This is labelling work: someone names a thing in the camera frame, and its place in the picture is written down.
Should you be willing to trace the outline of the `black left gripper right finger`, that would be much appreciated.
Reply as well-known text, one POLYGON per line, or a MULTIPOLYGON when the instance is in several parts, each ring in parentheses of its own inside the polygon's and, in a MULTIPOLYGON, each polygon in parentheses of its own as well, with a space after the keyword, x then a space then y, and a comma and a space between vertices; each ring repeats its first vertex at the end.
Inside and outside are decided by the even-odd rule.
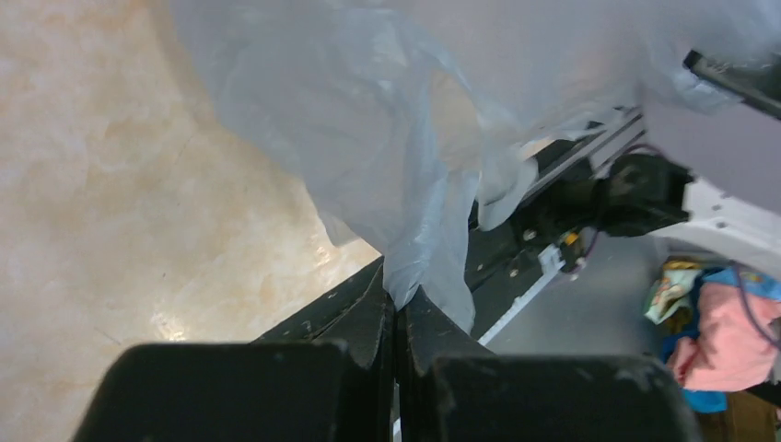
POLYGON ((423 291, 397 314, 406 441, 699 441, 694 413, 655 359, 497 355, 423 291))

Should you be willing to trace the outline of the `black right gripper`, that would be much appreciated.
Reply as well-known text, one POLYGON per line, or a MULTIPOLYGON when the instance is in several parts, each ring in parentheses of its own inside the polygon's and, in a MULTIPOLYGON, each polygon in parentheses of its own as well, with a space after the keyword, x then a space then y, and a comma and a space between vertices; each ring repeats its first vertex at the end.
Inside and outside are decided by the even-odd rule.
POLYGON ((700 79, 737 95, 749 107, 780 119, 779 53, 772 54, 759 67, 748 67, 718 62, 691 51, 683 64, 700 79))

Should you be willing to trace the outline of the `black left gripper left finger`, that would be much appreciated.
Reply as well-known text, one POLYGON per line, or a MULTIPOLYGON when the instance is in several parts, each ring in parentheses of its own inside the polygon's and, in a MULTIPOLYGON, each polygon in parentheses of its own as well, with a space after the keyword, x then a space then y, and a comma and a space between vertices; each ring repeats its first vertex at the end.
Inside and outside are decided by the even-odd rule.
POLYGON ((148 343, 77 441, 389 441, 394 308, 374 261, 249 343, 148 343))

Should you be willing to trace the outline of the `translucent blue plastic bag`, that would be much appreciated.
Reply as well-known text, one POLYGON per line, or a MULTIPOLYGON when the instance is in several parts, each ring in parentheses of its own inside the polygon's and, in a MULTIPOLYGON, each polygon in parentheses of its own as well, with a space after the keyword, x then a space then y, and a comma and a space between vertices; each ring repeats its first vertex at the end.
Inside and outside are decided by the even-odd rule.
POLYGON ((335 244, 385 258, 397 308, 418 289, 460 328, 468 220, 490 230, 537 176, 543 139, 615 122, 647 87, 699 111, 731 97, 689 51, 756 66, 776 1, 174 1, 218 120, 306 184, 335 244))

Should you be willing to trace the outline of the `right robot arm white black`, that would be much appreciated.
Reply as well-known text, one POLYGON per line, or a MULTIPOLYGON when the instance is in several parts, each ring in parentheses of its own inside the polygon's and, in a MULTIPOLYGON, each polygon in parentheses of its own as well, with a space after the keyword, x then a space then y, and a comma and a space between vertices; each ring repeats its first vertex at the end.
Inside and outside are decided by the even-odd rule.
POLYGON ((511 217, 519 243, 554 245, 571 270, 588 253, 590 227, 780 275, 780 62, 737 67, 691 52, 683 67, 730 104, 702 114, 645 91, 616 128, 556 143, 559 158, 511 217))

